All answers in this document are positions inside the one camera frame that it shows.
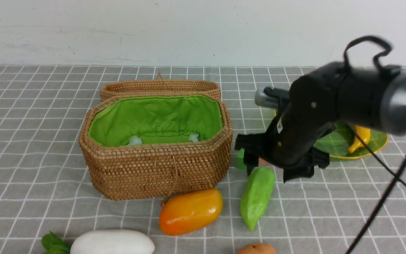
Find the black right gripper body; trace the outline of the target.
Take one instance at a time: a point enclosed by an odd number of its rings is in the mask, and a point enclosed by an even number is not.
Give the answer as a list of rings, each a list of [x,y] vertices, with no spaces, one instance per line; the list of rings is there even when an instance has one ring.
[[[247,174],[263,158],[273,166],[283,169],[283,181],[312,177],[315,166],[329,165],[329,154],[314,148],[319,138],[332,132],[331,117],[324,113],[333,111],[335,90],[328,77],[302,76],[292,83],[290,103],[278,110],[266,132],[239,134],[235,150],[244,149]]]

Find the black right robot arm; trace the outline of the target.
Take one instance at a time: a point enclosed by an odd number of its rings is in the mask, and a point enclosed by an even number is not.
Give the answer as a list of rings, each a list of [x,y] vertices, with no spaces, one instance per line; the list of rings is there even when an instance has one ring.
[[[329,63],[295,80],[288,90],[266,87],[255,103],[276,107],[266,132],[239,134],[235,150],[244,151],[247,174],[264,159],[283,169],[283,181],[312,177],[314,168],[330,164],[329,153],[314,147],[317,140],[343,122],[406,135],[406,72],[399,66],[345,68]]]

